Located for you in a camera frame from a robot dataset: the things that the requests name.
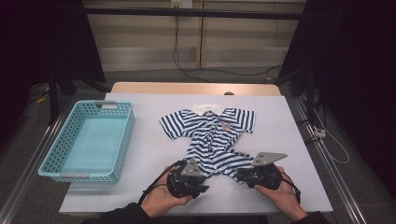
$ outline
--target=white collar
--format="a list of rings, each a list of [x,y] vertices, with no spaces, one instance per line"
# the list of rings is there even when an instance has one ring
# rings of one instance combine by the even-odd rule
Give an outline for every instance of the white collar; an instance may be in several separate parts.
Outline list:
[[[217,115],[221,115],[225,107],[223,105],[193,105],[191,111],[202,116],[206,111],[212,111]]]

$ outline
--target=white cable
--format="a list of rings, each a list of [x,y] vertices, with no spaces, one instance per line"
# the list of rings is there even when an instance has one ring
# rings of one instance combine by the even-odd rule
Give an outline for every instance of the white cable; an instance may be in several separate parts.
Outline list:
[[[324,131],[326,131],[326,133],[329,134],[329,136],[332,138],[332,140],[334,140],[334,141],[345,151],[346,156],[347,156],[347,159],[346,159],[346,161],[339,161],[339,160],[337,160],[337,159],[332,155],[332,153],[330,153],[329,150],[327,150],[327,148],[325,147],[324,149],[326,150],[326,152],[329,154],[329,156],[330,156],[334,161],[336,161],[336,162],[338,162],[338,163],[341,163],[341,164],[347,164],[347,163],[349,163],[349,154],[347,153],[347,150],[343,147],[343,145],[341,145],[341,143],[339,143],[339,142],[337,141],[337,139],[335,139],[335,137],[332,136],[331,133],[329,133],[329,131],[327,131],[327,129],[324,127],[324,125],[323,125],[323,123],[322,123],[322,121],[321,121],[321,119],[320,119],[320,117],[319,117],[319,114],[318,114],[318,112],[317,112],[316,109],[314,109],[314,112],[315,112],[315,114],[317,114],[318,120],[319,120],[319,122],[320,122],[322,128],[324,129]]]

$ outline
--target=teal plastic basket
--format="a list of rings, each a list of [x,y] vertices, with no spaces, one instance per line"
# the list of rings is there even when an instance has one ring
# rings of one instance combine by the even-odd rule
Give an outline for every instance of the teal plastic basket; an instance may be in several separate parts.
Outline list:
[[[117,184],[133,125],[131,102],[78,101],[38,174],[58,182]]]

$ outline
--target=person's hand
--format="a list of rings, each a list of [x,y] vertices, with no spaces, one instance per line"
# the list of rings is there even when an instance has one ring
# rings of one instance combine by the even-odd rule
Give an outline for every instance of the person's hand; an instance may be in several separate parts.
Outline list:
[[[166,179],[168,176],[169,172],[167,172],[160,180],[158,180],[155,185],[160,186],[155,187],[141,205],[143,210],[145,210],[145,212],[151,218],[163,216],[171,208],[178,205],[184,205],[192,199],[190,195],[183,198],[175,198],[169,192],[168,187],[166,186]]]
[[[285,173],[282,167],[278,166],[277,169],[280,172]],[[287,176],[283,174],[282,176],[283,178],[291,181]],[[276,208],[292,221],[297,221],[308,216],[305,210],[297,202],[293,187],[285,181],[282,181],[279,188],[275,190],[267,189],[260,185],[255,185],[254,189],[265,197],[268,197],[274,203]]]

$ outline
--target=wall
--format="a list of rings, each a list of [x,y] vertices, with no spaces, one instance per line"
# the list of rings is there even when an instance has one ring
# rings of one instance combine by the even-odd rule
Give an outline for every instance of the wall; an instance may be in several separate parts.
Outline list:
[[[86,6],[170,7],[170,1],[86,0]],[[193,8],[302,12],[304,1],[193,1]],[[174,68],[176,18],[89,15],[105,71]],[[297,21],[179,18],[182,67],[283,63]]]

